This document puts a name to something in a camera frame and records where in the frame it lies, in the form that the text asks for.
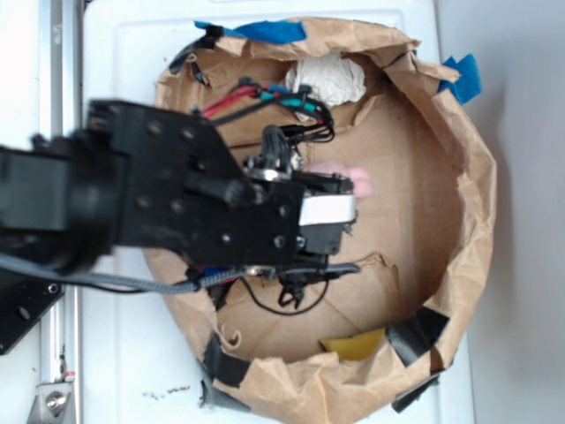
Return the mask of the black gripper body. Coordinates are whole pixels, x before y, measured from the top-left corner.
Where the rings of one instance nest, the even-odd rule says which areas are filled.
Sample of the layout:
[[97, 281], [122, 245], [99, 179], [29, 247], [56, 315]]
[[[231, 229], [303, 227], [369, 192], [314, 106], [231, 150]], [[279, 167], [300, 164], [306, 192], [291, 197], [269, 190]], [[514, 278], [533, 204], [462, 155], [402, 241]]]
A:
[[99, 100], [87, 129], [118, 160], [118, 246], [167, 249], [197, 266], [320, 267], [357, 217], [352, 182], [297, 170], [275, 125], [245, 163], [199, 115]]

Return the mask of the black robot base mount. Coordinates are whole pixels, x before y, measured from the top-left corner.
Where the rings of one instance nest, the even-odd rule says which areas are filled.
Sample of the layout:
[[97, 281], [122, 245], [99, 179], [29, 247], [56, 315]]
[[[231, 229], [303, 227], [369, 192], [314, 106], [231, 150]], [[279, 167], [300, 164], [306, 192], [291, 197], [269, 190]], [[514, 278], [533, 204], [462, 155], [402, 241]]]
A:
[[1, 270], [1, 355], [7, 355], [62, 297], [58, 283]]

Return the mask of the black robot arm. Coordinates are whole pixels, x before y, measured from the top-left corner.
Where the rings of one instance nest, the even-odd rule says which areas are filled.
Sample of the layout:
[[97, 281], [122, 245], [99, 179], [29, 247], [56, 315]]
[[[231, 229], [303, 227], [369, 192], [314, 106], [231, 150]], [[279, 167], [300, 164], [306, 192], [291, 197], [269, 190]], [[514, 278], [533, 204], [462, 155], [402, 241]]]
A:
[[294, 170], [280, 128], [239, 164], [214, 121], [121, 101], [87, 125], [1, 152], [1, 250], [74, 274], [115, 246], [196, 266], [322, 265], [357, 211], [352, 183]]

